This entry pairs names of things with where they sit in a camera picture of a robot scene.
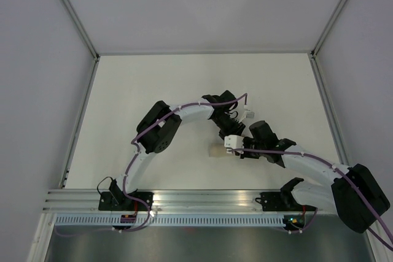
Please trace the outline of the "beige cloth napkin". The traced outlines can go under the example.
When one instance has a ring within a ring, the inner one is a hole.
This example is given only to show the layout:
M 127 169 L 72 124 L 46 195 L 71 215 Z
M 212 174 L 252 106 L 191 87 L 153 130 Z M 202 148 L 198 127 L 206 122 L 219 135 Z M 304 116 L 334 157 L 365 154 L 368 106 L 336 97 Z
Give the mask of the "beige cloth napkin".
M 227 153 L 227 149 L 224 147 L 223 144 L 213 143 L 209 146 L 209 157 L 211 158 L 223 158 L 226 156 L 230 156 Z

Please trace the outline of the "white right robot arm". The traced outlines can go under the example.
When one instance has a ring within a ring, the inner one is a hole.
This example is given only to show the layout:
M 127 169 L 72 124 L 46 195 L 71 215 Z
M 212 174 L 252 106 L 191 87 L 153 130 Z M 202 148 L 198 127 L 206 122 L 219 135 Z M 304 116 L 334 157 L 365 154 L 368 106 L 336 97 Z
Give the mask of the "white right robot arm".
M 315 207 L 337 215 L 357 233 L 364 233 L 389 210 L 388 198 L 364 165 L 329 162 L 290 139 L 279 139 L 265 121 L 254 123 L 249 129 L 249 137 L 227 137 L 227 149 L 234 150 L 241 158 L 263 156 L 271 163 L 302 175 L 280 189 L 284 208 Z

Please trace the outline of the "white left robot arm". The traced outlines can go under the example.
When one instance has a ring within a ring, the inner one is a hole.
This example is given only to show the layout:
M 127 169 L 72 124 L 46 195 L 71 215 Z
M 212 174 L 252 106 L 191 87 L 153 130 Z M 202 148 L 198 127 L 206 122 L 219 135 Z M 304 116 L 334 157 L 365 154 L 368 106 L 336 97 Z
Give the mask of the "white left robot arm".
M 140 121 L 137 135 L 131 140 L 136 151 L 125 169 L 116 179 L 111 178 L 108 191 L 99 191 L 100 211 L 131 211 L 135 208 L 148 211 L 151 197 L 138 194 L 140 178 L 156 155 L 164 152 L 172 143 L 179 127 L 197 120 L 211 120 L 219 129 L 219 137 L 242 135 L 245 125 L 231 113 L 236 110 L 240 100 L 247 94 L 236 98 L 230 91 L 220 95 L 204 95 L 195 102 L 170 106 L 157 101 Z

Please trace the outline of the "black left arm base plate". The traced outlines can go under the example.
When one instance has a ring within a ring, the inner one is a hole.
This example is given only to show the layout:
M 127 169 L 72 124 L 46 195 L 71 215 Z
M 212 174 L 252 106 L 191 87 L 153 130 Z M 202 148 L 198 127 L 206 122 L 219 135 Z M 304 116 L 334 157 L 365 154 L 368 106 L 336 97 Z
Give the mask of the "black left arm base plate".
M 132 193 L 131 196 L 144 201 L 149 206 L 149 208 L 152 207 L 152 204 L 154 202 L 153 200 L 154 193 L 151 191 L 136 191 Z M 108 191 L 108 192 L 101 193 L 98 210 L 111 211 L 111 212 L 125 212 L 125 211 L 147 212 L 147 207 L 139 201 L 126 198 L 124 195 L 122 195 L 121 200 L 117 201 Z

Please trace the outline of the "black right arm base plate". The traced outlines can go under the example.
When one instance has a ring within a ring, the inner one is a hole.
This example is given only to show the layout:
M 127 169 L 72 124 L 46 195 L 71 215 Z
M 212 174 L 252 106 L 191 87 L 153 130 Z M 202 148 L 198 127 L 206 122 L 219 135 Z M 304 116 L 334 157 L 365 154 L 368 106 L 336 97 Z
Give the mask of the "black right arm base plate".
M 255 202 L 261 205 L 264 212 L 314 212 L 313 206 L 301 205 L 290 193 L 280 191 L 261 192 Z

